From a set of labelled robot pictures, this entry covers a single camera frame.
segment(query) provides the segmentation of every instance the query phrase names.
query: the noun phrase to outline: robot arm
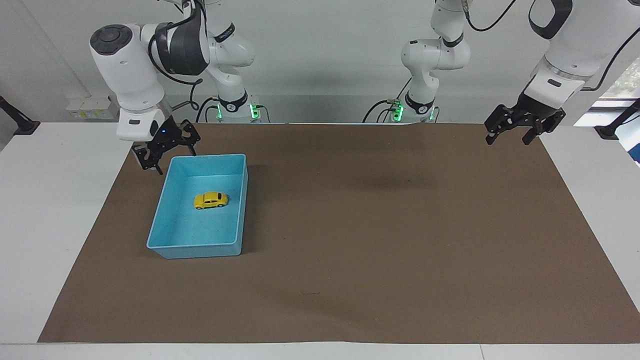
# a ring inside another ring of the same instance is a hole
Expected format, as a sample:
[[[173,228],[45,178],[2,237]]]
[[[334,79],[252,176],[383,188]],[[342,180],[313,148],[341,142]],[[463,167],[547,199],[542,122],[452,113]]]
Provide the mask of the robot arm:
[[[223,118],[254,118],[250,96],[242,77],[233,67],[249,66],[255,57],[251,43],[235,34],[235,26],[224,18],[221,0],[166,0],[179,4],[180,22],[146,25],[110,25],[91,37],[91,52],[107,85],[120,103],[117,135],[146,142],[132,149],[143,168],[156,168],[162,154],[176,145],[193,145],[200,137],[185,120],[173,121],[171,108],[156,70],[188,85],[196,85],[169,74],[199,75],[207,71],[224,105]]]
[[[543,19],[544,1],[551,1],[554,7],[550,19]],[[565,102],[580,92],[638,29],[640,1],[535,0],[529,22],[551,44],[516,105],[498,106],[484,123],[489,145],[501,133],[518,126],[531,127],[522,139],[527,145],[538,135],[551,133],[565,116]]]
[[[411,87],[403,99],[404,116],[412,122],[424,121],[435,102],[440,82],[431,71],[462,69],[469,62],[471,50],[464,39],[465,23],[461,0],[437,0],[431,27],[440,38],[413,40],[404,45],[402,63],[412,75]]]

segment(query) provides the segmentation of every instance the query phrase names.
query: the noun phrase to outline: blue plastic tray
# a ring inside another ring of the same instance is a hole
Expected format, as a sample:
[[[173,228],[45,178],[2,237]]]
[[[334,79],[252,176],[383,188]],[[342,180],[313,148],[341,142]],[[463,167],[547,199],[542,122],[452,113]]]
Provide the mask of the blue plastic tray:
[[[173,158],[147,247],[167,259],[240,255],[247,180],[244,154]],[[205,192],[226,193],[229,204],[196,210]]]

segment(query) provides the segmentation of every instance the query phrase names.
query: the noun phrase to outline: toy car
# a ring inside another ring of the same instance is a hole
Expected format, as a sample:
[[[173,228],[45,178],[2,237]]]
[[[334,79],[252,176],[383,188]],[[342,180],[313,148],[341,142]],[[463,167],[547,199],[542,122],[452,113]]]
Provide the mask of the toy car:
[[[226,193],[208,192],[196,195],[193,201],[193,207],[202,210],[209,208],[222,208],[229,203],[229,196]]]

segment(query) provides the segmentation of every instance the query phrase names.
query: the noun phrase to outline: brown work surface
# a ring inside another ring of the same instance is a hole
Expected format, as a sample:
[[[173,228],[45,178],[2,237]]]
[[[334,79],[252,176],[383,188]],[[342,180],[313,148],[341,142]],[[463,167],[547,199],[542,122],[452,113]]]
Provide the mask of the brown work surface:
[[[453,124],[198,130],[200,154],[247,155],[243,253],[148,250],[164,177],[129,155],[41,342],[640,343],[539,140],[489,147],[482,126]]]

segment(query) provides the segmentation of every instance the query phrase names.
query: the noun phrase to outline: power outlet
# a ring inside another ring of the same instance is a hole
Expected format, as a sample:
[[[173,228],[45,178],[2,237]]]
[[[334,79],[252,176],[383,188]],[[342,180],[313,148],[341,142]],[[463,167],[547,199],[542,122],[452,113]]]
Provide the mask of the power outlet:
[[[87,97],[69,100],[67,111],[76,120],[115,120],[118,105],[108,97]]]

